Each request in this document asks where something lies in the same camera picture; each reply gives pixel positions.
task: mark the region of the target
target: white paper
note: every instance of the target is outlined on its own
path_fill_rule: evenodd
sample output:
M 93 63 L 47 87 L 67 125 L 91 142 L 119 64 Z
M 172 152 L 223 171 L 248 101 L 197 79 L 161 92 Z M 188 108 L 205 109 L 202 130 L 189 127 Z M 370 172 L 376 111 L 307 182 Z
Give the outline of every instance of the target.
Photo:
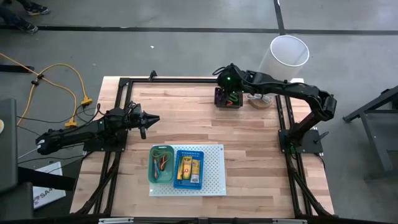
M 51 174 L 55 175 L 62 175 L 62 168 L 61 167 L 61 162 L 55 162 L 53 164 L 50 164 L 48 166 L 42 167 L 37 169 L 36 171 L 40 172 L 50 172 L 54 169 L 57 169 Z M 58 200 L 62 197 L 65 197 L 66 193 L 64 190 L 55 190 L 55 189 L 50 189 L 46 187 L 33 187 L 33 206 L 34 209 L 40 208 L 43 205 L 46 205 L 50 202 L 53 202 L 55 200 Z

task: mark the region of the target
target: plug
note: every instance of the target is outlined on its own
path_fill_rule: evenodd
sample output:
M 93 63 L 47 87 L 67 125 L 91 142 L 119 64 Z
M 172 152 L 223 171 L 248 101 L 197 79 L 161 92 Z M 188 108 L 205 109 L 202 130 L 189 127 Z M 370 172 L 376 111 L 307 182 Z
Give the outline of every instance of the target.
M 93 102 L 93 99 L 88 98 L 87 96 L 85 96 L 85 98 L 84 98 L 84 100 L 81 102 L 81 104 L 82 104 L 83 106 L 88 106 L 88 105 L 90 105 L 92 102 Z
M 65 127 L 75 128 L 77 127 L 77 122 L 73 118 L 70 118 L 69 122 L 65 123 Z

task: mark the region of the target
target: blue basket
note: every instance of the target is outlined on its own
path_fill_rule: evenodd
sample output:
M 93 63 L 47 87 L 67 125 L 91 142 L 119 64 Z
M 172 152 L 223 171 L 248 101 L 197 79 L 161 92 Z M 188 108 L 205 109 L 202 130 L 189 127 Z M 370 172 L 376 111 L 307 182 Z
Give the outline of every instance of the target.
M 199 183 L 191 183 L 190 179 L 177 180 L 178 165 L 180 164 L 180 159 L 182 159 L 183 156 L 192 156 L 192 159 L 196 159 L 196 160 L 200 161 Z M 175 159 L 175 168 L 174 168 L 174 184 L 173 184 L 174 188 L 200 190 L 201 183 L 203 182 L 204 158 L 205 158 L 205 154 L 201 151 L 178 150 L 176 159 Z

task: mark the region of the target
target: yellow extension cord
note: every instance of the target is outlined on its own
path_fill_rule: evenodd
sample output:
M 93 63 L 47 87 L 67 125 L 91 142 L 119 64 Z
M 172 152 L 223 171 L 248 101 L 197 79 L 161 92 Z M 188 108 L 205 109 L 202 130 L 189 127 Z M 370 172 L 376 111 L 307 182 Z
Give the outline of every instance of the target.
M 81 82 L 81 88 L 83 89 L 84 99 L 83 99 L 83 101 L 81 102 L 81 105 L 89 105 L 90 103 L 93 102 L 93 100 L 92 100 L 91 98 L 89 98 L 89 97 L 87 96 L 87 94 L 86 94 L 85 85 L 84 85 L 84 83 L 83 83 L 83 80 L 81 79 L 81 75 L 80 75 L 79 72 L 78 72 L 76 69 L 74 69 L 72 66 L 70 66 L 70 65 L 68 65 L 68 64 L 65 64 L 65 63 L 56 63 L 56 64 L 54 64 L 54 65 L 48 66 L 47 68 L 43 69 L 40 73 L 37 73 L 37 72 L 35 72 L 35 71 L 33 71 L 33 70 L 27 68 L 27 67 L 24 66 L 23 64 L 21 64 L 21 63 L 15 61 L 14 59 L 8 57 L 7 55 L 4 55 L 4 54 L 2 54 L 2 53 L 0 53 L 0 55 L 3 56 L 3 57 L 5 57 L 6 59 L 8 59 L 8 60 L 10 60 L 10 61 L 12 61 L 12 62 L 18 64 L 18 65 L 21 66 L 22 68 L 24 68 L 24 69 L 26 69 L 26 70 L 32 72 L 32 73 L 35 74 L 36 76 L 39 76 L 39 75 L 43 74 L 45 71 L 47 71 L 48 69 L 50 69 L 50 68 L 52 68 L 52 67 L 55 67 L 55 66 L 66 66 L 66 67 L 72 69 L 72 70 L 79 76 L 79 79 L 80 79 L 80 82 Z M 48 79 L 46 79 L 46 78 L 44 78 L 44 77 L 43 77 L 42 79 L 43 79 L 44 81 L 48 82 L 49 84 L 51 84 L 51 85 L 53 85 L 53 86 L 55 86 L 55 87 L 62 88 L 62 89 L 64 89 L 64 90 L 68 91 L 70 94 L 72 94 L 73 99 L 74 99 L 74 101 L 75 101 L 75 109 L 73 110 L 73 115 L 72 115 L 72 117 L 70 118 L 69 122 L 65 123 L 65 126 L 68 127 L 68 128 L 69 128 L 69 127 L 75 127 L 75 126 L 77 126 L 77 122 L 75 122 L 76 107 L 77 107 L 76 95 L 75 95 L 70 89 L 68 89 L 67 87 L 64 87 L 64 86 L 55 84 L 55 83 L 51 82 L 50 80 L 48 80 Z M 22 116 L 21 116 L 21 118 L 19 119 L 19 121 L 17 122 L 17 126 L 19 125 L 19 123 L 21 123 L 22 119 L 25 117 L 26 113 L 27 113 L 28 110 L 29 110 L 30 102 L 32 101 L 32 96 L 33 96 L 33 92 L 34 92 L 35 87 L 36 87 L 36 86 L 32 84 L 32 88 L 30 89 L 29 99 L 28 99 L 28 102 L 27 102 L 25 111 L 24 111 L 24 113 L 22 114 Z

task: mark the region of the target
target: white pegboard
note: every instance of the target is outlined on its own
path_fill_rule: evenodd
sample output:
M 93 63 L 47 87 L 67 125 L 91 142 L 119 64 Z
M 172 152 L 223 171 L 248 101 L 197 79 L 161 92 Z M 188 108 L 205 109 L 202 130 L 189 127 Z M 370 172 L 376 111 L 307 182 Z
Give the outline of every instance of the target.
M 175 189 L 169 184 L 149 184 L 149 196 L 225 196 L 224 145 L 171 145 L 174 148 L 174 161 L 177 150 L 202 151 L 203 182 L 201 190 Z

